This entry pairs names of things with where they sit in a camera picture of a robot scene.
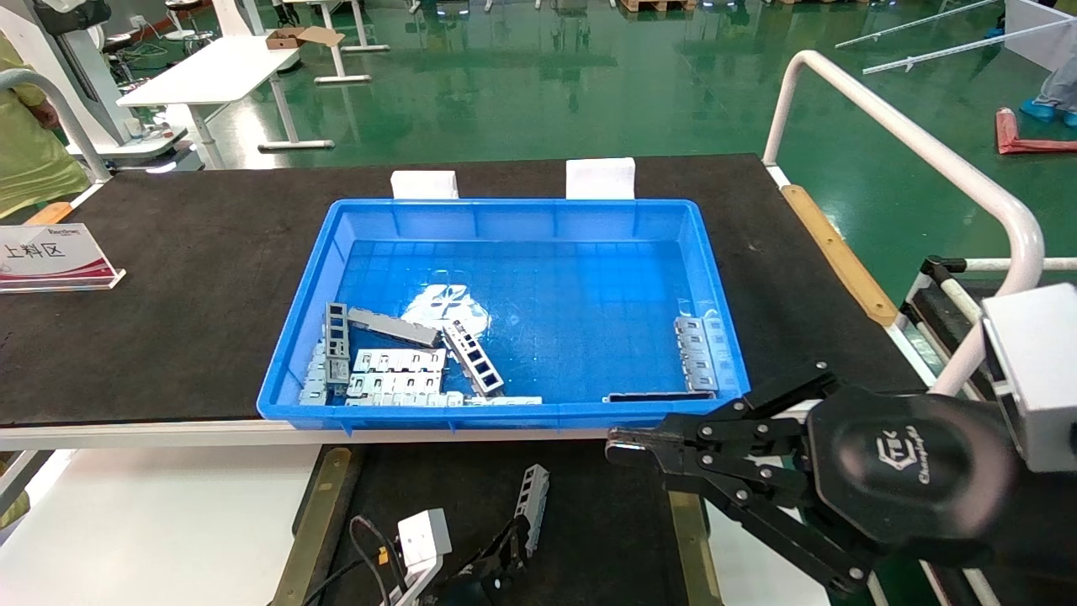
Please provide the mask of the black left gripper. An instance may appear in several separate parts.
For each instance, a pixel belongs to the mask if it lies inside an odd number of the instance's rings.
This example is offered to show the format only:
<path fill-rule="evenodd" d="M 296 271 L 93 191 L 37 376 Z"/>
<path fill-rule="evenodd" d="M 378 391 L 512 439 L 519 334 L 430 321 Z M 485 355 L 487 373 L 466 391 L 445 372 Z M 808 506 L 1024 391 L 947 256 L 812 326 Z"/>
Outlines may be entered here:
<path fill-rule="evenodd" d="M 531 523 L 524 515 L 512 518 L 501 533 L 499 548 L 488 547 L 473 556 L 459 579 L 426 590 L 426 605 L 504 605 L 512 582 L 528 567 Z"/>

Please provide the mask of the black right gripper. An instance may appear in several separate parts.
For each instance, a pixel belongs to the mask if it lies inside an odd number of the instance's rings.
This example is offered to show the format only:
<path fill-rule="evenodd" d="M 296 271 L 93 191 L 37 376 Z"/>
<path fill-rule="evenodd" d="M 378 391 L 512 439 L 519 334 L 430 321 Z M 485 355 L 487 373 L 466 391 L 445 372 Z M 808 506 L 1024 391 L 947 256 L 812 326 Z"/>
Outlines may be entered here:
<path fill-rule="evenodd" d="M 704 414 L 670 413 L 655 428 L 609 429 L 605 457 L 662 470 L 666 490 L 711 502 L 834 593 L 866 589 L 872 568 L 785 513 L 805 507 L 805 473 L 685 460 L 808 455 L 809 439 L 819 501 L 867 542 L 947 565 L 991 559 L 992 534 L 1021 476 L 1001 412 L 954 396 L 839 386 L 830 369 L 809 364 Z M 820 400 L 807 437 L 805 420 L 786 412 Z"/>

